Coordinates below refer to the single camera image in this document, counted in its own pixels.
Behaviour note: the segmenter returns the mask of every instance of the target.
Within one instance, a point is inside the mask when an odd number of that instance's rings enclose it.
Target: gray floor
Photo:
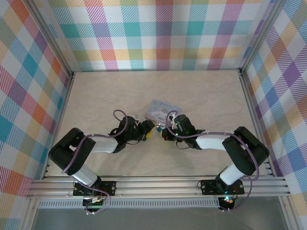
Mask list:
[[[286,230],[277,197],[251,197],[232,213],[217,208],[109,208],[97,215],[82,209],[39,209],[33,230]]]

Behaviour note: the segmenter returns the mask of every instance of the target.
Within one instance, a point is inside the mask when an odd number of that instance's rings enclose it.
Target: marble-pattern surface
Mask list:
[[[232,132],[245,126],[254,133],[235,70],[82,72],[75,77],[58,140],[73,127],[86,134],[110,132],[118,127],[115,109],[142,121],[153,99],[181,107],[197,129]],[[225,151],[179,150],[157,131],[146,142],[116,154],[91,153],[86,160],[98,175],[217,175],[230,163]],[[48,175],[60,171],[51,163]]]

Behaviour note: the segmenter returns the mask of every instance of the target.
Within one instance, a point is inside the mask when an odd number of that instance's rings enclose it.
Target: plaid fabric backdrop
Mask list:
[[[17,229],[66,95],[68,76],[21,0],[0,0],[0,229]]]
[[[237,69],[273,2],[36,0],[77,71]]]
[[[307,229],[307,0],[288,0],[248,69],[278,175]]]

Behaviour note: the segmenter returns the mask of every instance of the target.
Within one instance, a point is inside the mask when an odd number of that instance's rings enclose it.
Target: purple cable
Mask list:
[[[91,190],[93,190],[93,191],[100,192],[100,193],[105,194],[106,196],[109,197],[109,202],[108,202],[107,204],[105,204],[105,206],[104,206],[103,208],[99,209],[99,210],[96,211],[96,212],[90,212],[90,211],[87,209],[87,206],[86,206],[86,207],[85,207],[85,211],[86,211],[87,213],[89,213],[89,214],[97,214],[97,213],[102,212],[103,210],[105,210],[105,208],[110,204],[110,202],[111,202],[111,196],[110,196],[110,194],[107,193],[106,191],[103,191],[103,190],[100,190],[100,189],[96,189],[96,188],[91,188],[90,186],[88,186],[88,185],[86,185],[86,184],[83,184],[83,183],[80,182],[80,181],[79,181],[79,184],[81,184],[83,187],[86,187],[86,188],[91,189]]]
[[[124,128],[123,128],[119,133],[117,133],[117,134],[115,134],[115,135],[112,135],[112,136],[103,135],[103,134],[89,134],[89,135],[86,135],[85,137],[83,137],[82,140],[80,141],[80,143],[79,143],[79,145],[78,145],[78,147],[77,147],[77,149],[76,149],[76,151],[75,151],[75,154],[73,155],[71,161],[70,161],[70,162],[68,163],[68,165],[63,169],[63,171],[62,171],[63,174],[66,173],[67,170],[68,170],[68,169],[71,167],[71,165],[74,163],[74,161],[75,161],[76,158],[77,158],[77,155],[78,155],[78,153],[79,153],[79,151],[80,151],[80,148],[81,148],[83,142],[84,142],[87,138],[89,138],[89,137],[114,138],[114,137],[117,137],[118,135],[122,134],[122,133],[125,131],[125,129],[127,128],[127,125],[128,125],[128,117],[127,117],[127,115],[125,114],[124,111],[122,111],[122,110],[120,110],[120,109],[114,110],[114,111],[113,111],[113,116],[114,116],[118,121],[121,121],[121,120],[115,115],[115,112],[121,112],[121,113],[123,113],[123,115],[124,115],[124,117],[125,117],[125,120],[126,120],[126,123],[125,123]]]
[[[249,176],[244,176],[244,177],[248,177],[249,180],[250,180],[250,188],[249,188],[249,192],[247,194],[247,196],[245,197],[245,199],[238,205],[236,206],[235,208],[233,208],[232,210],[234,209],[237,209],[238,207],[240,207],[242,204],[244,204],[246,202],[246,200],[249,198],[250,194],[251,194],[251,190],[252,190],[252,187],[253,187],[253,181],[257,180],[259,178],[259,166],[258,166],[258,163],[254,157],[254,155],[252,154],[252,152],[250,151],[250,149],[248,148],[248,146],[239,138],[237,137],[236,135],[232,134],[232,133],[227,133],[227,132],[206,132],[206,133],[200,133],[200,134],[195,134],[195,135],[190,135],[190,136],[180,136],[180,135],[176,135],[169,127],[169,124],[168,124],[168,118],[170,116],[171,113],[175,113],[175,115],[177,115],[177,111],[176,110],[172,110],[170,111],[167,116],[166,116],[166,128],[168,129],[168,131],[178,137],[178,138],[194,138],[194,137],[201,137],[201,136],[209,136],[209,135],[228,135],[228,136],[232,136],[234,138],[236,138],[240,144],[247,150],[248,154],[250,155],[251,159],[253,160],[253,163],[256,167],[256,176],[251,179]]]

